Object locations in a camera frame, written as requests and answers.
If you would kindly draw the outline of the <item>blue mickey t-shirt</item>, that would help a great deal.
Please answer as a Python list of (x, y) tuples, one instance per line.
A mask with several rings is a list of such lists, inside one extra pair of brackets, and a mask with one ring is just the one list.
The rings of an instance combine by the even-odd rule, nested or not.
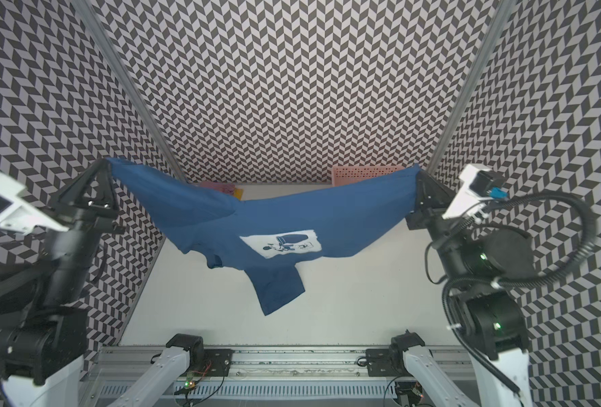
[(244, 271), (264, 315), (304, 293), (296, 264), (351, 257), (404, 220), (415, 208), (420, 171), (413, 166), (342, 187), (240, 201), (149, 166), (109, 163), (182, 253), (203, 254), (211, 269)]

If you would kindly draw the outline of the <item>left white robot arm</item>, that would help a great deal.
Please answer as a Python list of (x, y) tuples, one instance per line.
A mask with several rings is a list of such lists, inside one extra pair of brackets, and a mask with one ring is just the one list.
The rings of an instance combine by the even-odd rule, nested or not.
[(100, 159), (39, 209), (0, 172), (0, 230), (46, 230), (33, 263), (0, 265), (0, 391), (11, 406), (75, 406), (88, 312), (76, 307), (105, 235), (119, 235), (112, 166)]

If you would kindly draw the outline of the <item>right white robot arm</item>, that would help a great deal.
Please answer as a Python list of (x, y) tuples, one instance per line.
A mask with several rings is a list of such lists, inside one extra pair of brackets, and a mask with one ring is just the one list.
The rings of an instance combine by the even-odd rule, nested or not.
[(449, 329), (468, 352), (483, 406), (531, 406), (526, 322), (503, 277), (531, 277), (529, 234), (488, 222), (493, 204), (505, 204), (502, 178), (470, 164), (453, 192), (425, 171), (416, 178), (416, 208), (407, 216), (412, 230), (425, 229), (444, 269), (444, 310)]

